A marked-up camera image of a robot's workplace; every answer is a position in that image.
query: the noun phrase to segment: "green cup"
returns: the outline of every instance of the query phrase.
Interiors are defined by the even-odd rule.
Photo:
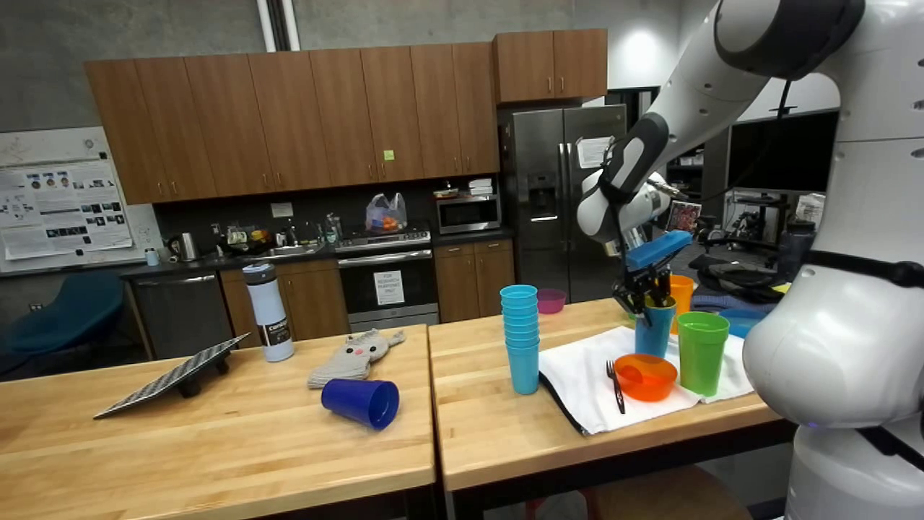
[[[717,396],[727,320],[717,312],[681,314],[681,386],[698,396]]]

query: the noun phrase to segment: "orange bowl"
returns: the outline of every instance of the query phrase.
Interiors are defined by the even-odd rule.
[[[619,386],[638,400],[662,400],[675,385],[675,367],[663,357],[632,351],[612,360]]]

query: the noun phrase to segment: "microwave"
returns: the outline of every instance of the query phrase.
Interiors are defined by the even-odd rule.
[[[460,194],[437,198],[438,233],[471,233],[503,224],[503,198],[496,194]]]

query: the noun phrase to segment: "white bottle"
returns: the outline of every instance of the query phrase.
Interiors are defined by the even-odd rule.
[[[288,338],[278,269],[271,263],[255,263],[242,265],[242,278],[248,279],[251,305],[264,341],[264,357],[271,364],[287,360],[294,351],[294,344]]]

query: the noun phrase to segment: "whiteboard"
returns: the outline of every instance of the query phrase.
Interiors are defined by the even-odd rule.
[[[0,275],[141,263],[163,247],[128,205],[100,127],[0,133]]]

